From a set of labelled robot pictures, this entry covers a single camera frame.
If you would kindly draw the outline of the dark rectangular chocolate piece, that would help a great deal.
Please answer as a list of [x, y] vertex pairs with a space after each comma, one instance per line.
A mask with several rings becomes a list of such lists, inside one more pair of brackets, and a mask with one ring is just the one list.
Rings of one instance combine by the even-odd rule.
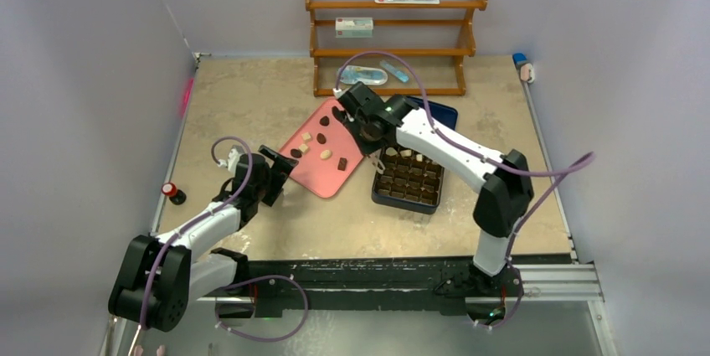
[[339, 171], [346, 171], [347, 170], [347, 163], [348, 163], [348, 160], [346, 158], [340, 157], [338, 160], [337, 169]]

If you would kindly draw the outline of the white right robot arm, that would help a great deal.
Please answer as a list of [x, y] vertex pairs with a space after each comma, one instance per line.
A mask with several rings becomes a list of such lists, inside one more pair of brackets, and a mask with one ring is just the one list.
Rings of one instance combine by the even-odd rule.
[[403, 95], [385, 101], [363, 83], [335, 89], [333, 95], [341, 107], [334, 116], [362, 155], [395, 145], [412, 149], [457, 175], [476, 193], [472, 216], [481, 233], [470, 283], [482, 295], [499, 288], [513, 227], [534, 196], [525, 156], [482, 147], [436, 121], [424, 103]]

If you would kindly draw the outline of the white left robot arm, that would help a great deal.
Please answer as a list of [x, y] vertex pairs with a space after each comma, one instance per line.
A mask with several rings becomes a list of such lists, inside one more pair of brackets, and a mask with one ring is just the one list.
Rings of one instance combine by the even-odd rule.
[[239, 145], [214, 161], [230, 176], [203, 211], [166, 233], [130, 241], [108, 300], [110, 314], [169, 332], [200, 297], [218, 289], [231, 297], [247, 291], [247, 256], [216, 244], [243, 229], [260, 205], [273, 205], [299, 162], [266, 146], [251, 152]]

